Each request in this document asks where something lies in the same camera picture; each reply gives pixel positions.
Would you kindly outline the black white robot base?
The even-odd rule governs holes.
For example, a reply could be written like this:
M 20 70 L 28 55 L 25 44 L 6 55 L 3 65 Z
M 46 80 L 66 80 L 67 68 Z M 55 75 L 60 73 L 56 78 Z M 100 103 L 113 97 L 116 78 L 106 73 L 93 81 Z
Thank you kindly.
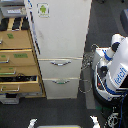
M 107 74 L 107 55 L 105 52 L 109 48 L 97 48 L 94 54 L 92 63 L 93 70 L 93 90 L 97 100 L 106 106 L 116 106 L 120 101 L 128 95 L 128 89 L 126 89 L 121 95 L 109 94 L 104 86 L 103 79 Z

